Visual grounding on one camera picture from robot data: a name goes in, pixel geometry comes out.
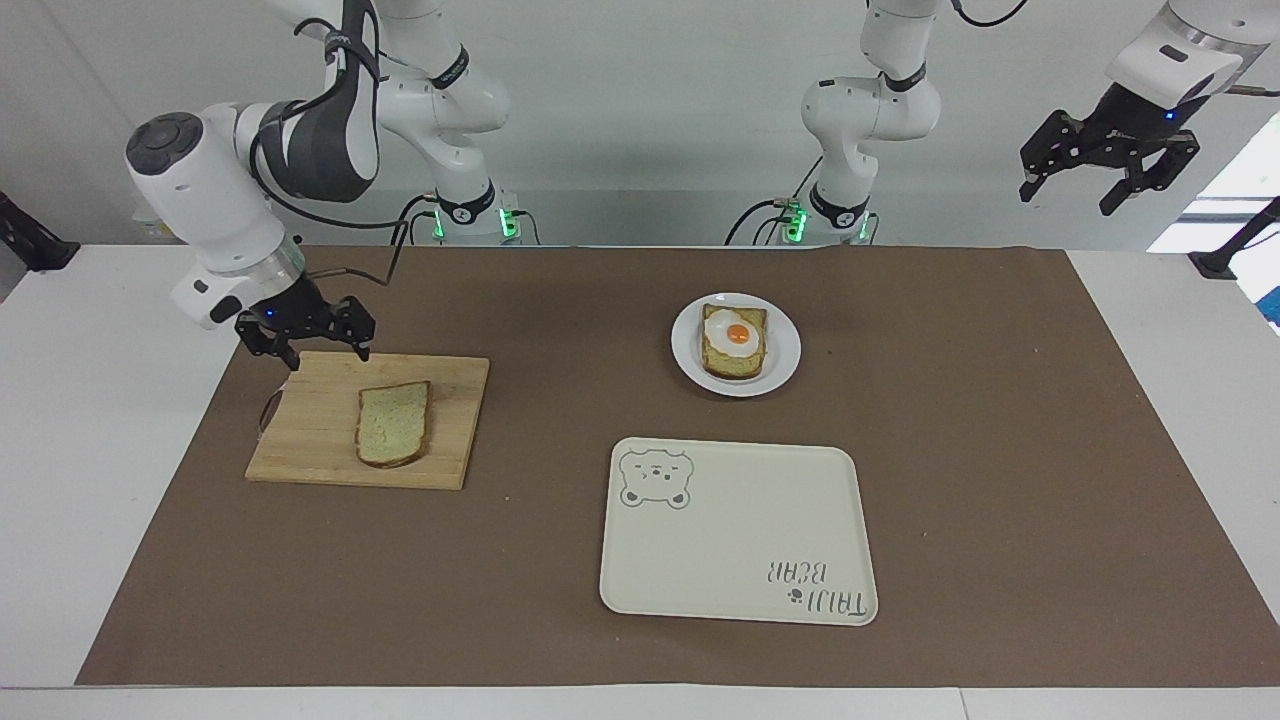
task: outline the brown paper mat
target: brown paper mat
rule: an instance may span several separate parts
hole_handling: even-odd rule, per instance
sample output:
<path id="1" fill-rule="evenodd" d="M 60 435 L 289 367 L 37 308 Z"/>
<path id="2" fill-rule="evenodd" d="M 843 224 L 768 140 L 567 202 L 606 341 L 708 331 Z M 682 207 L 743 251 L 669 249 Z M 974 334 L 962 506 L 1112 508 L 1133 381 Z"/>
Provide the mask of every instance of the brown paper mat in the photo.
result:
<path id="1" fill-rule="evenodd" d="M 490 357 L 466 489 L 246 482 L 285 370 L 238 352 L 79 683 L 1280 685 L 1280 629 L 1061 252 L 419 249 L 398 273 L 325 290 L 380 352 Z M 673 318 L 723 290 L 799 327 L 778 392 L 676 368 Z M 627 436 L 846 450 L 876 621 L 608 611 Z"/>

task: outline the white plate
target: white plate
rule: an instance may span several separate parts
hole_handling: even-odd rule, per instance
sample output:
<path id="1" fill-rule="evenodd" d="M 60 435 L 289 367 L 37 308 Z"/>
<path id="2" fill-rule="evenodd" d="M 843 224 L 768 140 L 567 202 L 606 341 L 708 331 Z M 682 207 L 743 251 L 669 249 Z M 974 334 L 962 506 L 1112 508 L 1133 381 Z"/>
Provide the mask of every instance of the white plate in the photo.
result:
<path id="1" fill-rule="evenodd" d="M 768 310 L 764 329 L 764 366 L 749 380 L 726 380 L 703 368 L 703 305 L 763 307 Z M 787 314 L 767 300 L 741 292 L 717 292 L 699 297 L 676 315 L 671 325 L 671 352 L 689 379 L 728 397 L 755 397 L 783 386 L 800 366 L 800 333 Z"/>

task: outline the white tray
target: white tray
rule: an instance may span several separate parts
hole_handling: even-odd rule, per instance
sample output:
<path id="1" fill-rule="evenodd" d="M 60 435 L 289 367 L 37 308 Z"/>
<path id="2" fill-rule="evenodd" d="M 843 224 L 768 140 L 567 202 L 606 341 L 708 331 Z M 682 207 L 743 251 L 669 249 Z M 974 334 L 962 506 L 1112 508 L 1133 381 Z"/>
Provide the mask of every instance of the white tray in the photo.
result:
<path id="1" fill-rule="evenodd" d="M 876 578 L 854 461 L 833 447 L 626 438 L 600 598 L 616 612 L 865 625 Z"/>

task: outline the fried egg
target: fried egg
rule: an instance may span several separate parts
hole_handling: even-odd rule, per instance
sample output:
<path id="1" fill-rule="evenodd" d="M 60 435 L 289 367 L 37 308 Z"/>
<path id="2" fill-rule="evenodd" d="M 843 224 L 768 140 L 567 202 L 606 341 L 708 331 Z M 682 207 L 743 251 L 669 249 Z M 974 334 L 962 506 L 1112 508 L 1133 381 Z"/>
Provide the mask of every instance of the fried egg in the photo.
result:
<path id="1" fill-rule="evenodd" d="M 703 334 L 717 351 L 730 357 L 750 357 L 760 348 L 760 333 L 732 310 L 712 313 L 703 323 Z"/>

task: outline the wooden cutting board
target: wooden cutting board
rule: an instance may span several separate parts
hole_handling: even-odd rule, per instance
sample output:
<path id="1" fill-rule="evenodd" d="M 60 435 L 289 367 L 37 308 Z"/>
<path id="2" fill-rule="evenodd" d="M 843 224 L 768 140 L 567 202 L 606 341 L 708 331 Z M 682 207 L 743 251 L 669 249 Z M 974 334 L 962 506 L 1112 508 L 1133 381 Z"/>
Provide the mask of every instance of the wooden cutting board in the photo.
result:
<path id="1" fill-rule="evenodd" d="M 462 489 L 489 378 L 484 357 L 302 352 L 279 409 L 259 439 L 250 480 L 424 489 Z M 403 468 L 378 469 L 356 457 L 360 391 L 429 380 L 428 452 Z"/>

